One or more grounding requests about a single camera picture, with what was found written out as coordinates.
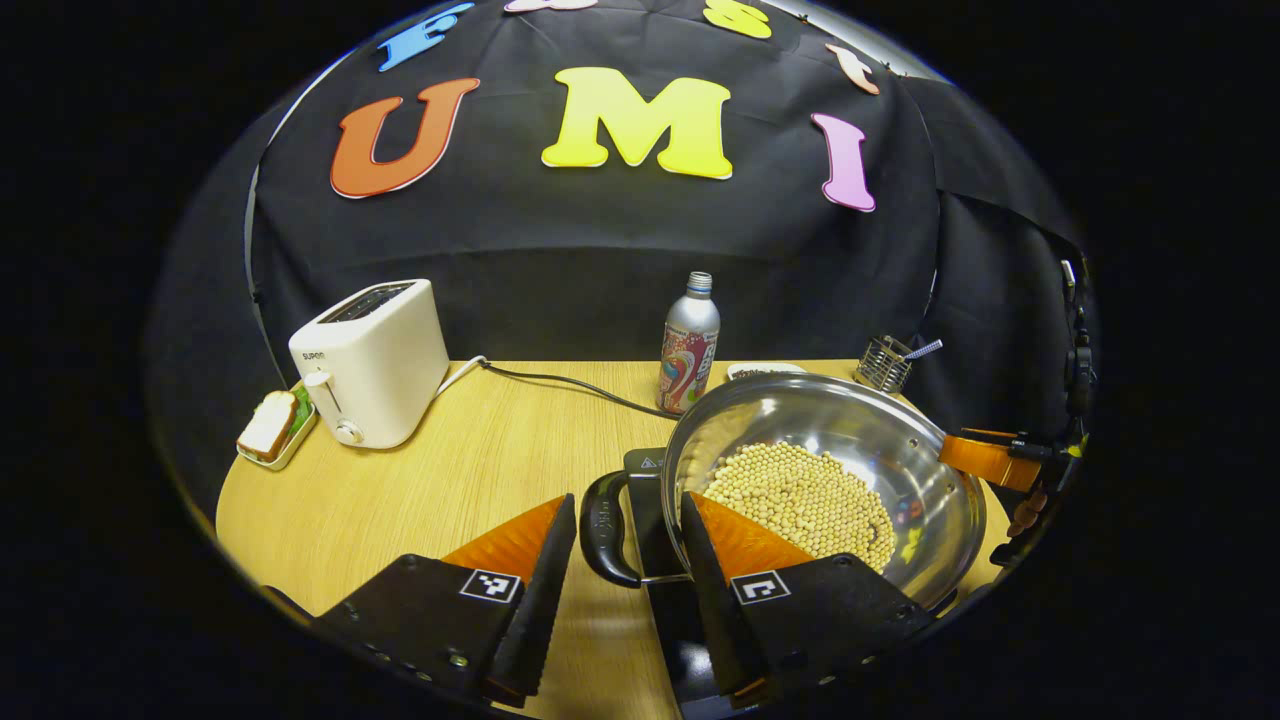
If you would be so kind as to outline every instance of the toast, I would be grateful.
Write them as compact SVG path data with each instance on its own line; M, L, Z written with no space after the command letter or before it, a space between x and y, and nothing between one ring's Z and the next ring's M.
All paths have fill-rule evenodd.
M236 439L236 445L262 462L274 462L289 438L298 398L292 392L275 391L262 398L253 419Z

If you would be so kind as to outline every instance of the white toaster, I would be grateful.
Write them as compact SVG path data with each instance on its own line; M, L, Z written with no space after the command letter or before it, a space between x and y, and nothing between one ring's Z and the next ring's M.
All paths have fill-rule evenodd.
M404 442L449 369L424 279L352 295L293 333L289 352L329 432L356 447Z

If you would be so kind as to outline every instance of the small dish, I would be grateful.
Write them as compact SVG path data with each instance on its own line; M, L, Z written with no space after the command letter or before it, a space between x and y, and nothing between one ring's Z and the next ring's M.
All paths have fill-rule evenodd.
M303 420L302 427L298 428L298 432L293 433L293 437L291 437L289 442L285 443L284 450L282 450L280 454L271 462L262 462L261 460L253 457L248 452L244 452L244 450L241 448L241 446L238 445L236 446L236 452L238 452L241 457L248 460L255 465L261 465L268 470L279 471L280 469L283 469L285 465L289 464L289 459L293 457L294 452L297 452L298 446L302 445L302 439L307 437L307 433L310 433L311 428L314 428L316 424L316 418L319 416L319 413L316 413L316 406L308 404L308 407L311 409L311 413L307 414L307 419Z

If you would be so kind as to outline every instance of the black pan handle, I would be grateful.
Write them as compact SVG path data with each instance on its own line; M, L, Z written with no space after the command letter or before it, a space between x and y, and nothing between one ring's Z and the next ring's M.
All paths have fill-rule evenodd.
M579 538L582 557L595 574L625 588L640 587L640 573L622 557L622 539L626 524L618 495L631 477L626 470L609 473L591 483L582 495L582 518Z

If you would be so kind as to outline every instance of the toaster power cord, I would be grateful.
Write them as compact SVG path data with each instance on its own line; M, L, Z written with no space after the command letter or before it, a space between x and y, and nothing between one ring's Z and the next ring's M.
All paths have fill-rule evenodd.
M593 386L590 383L584 383L582 380L576 380L573 378L566 378L566 377L562 377L562 375L544 375L544 374L539 374L539 373L517 373L515 370L503 370L502 368L494 368L493 364L489 363L489 359L485 357L484 355L476 355L471 360L467 360L465 365L462 365L461 368L458 368L458 370L456 373L453 373L452 375L449 375L449 379L447 379L443 383L440 383L440 389L435 391L435 395L439 396L442 392L444 392L444 388L447 388L451 384L453 384L454 380L457 380L458 378L461 378L463 373L466 373L467 370L470 370L475 365L480 365L485 370L489 370L492 373L498 373L499 375L506 375L508 378L522 378L522 379L529 379L529 380L553 380L553 382L558 382L558 383L573 384L573 386L577 386L577 387L581 387L581 388L586 388L586 389L589 389L589 391L591 391L591 392L594 392L594 393L596 393L596 395L599 395L599 396L602 396L602 397L604 397L607 400L612 400L613 402L617 402L618 405L623 405L623 406L630 407L632 410L639 410L641 413L648 413L649 415L657 415L658 418L666 418L668 420L678 420L680 419L680 415L677 415L675 413L664 413L662 410L654 410L653 407L645 407L644 405L639 405L636 402L631 402L630 400L618 397L618 396L613 395L612 392L609 392L607 389L600 389L600 388L598 388L598 387L595 387L595 386Z

